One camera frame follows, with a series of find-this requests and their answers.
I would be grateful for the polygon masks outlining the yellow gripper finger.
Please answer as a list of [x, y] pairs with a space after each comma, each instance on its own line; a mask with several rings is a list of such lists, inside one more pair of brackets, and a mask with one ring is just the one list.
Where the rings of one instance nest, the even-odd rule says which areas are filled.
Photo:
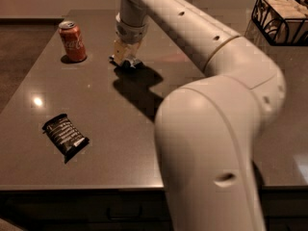
[[122, 65], [127, 59], [129, 53], [128, 45], [121, 39], [116, 39], [114, 42], [114, 61], [118, 65]]
[[127, 59], [131, 59], [131, 60], [135, 60], [135, 59], [138, 59], [137, 58], [137, 53], [138, 53], [138, 50], [141, 46], [141, 43], [140, 42], [136, 42], [134, 44], [127, 44], [128, 47], [129, 47], [129, 53], [128, 53], [128, 56], [127, 56]]

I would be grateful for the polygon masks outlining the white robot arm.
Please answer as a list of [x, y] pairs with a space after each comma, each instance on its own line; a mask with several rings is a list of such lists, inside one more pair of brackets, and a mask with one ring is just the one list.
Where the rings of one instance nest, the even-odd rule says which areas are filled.
[[152, 18], [204, 77], [174, 90], [155, 117], [155, 144], [174, 231], [266, 231], [251, 163], [256, 137], [279, 113], [277, 64], [185, 0], [121, 0], [124, 44]]

